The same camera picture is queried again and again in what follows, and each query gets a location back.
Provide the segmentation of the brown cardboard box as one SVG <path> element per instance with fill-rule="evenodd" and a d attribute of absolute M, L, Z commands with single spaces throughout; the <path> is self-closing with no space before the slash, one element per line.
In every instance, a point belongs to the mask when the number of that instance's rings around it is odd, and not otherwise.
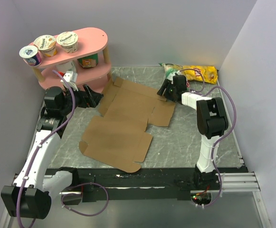
<path fill-rule="evenodd" d="M 127 173 L 141 168 L 152 135 L 149 124 L 169 126 L 175 103 L 157 95 L 157 89 L 120 77 L 103 89 L 99 116 L 94 116 L 79 142 L 84 156 Z"/>

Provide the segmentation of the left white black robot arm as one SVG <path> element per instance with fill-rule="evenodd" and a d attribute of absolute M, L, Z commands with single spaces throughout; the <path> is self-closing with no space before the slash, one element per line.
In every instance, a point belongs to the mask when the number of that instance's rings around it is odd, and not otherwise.
<path fill-rule="evenodd" d="M 45 104 L 25 165 L 12 185 L 4 186 L 1 191 L 10 216 L 44 219 L 53 199 L 62 190 L 74 191 L 79 187 L 76 168 L 61 167 L 49 179 L 45 179 L 45 174 L 74 109 L 95 108 L 102 98 L 103 94 L 88 85 L 84 85 L 83 90 L 53 86 L 45 91 Z"/>

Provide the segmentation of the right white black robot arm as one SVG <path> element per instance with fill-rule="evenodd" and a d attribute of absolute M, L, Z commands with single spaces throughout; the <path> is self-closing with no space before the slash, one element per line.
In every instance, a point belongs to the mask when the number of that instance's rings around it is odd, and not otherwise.
<path fill-rule="evenodd" d="M 222 99 L 189 92 L 186 77 L 177 73 L 163 81 L 157 95 L 196 110 L 201 147 L 193 174 L 193 183 L 196 188 L 202 190 L 218 181 L 215 161 L 219 140 L 228 129 L 228 119 Z"/>

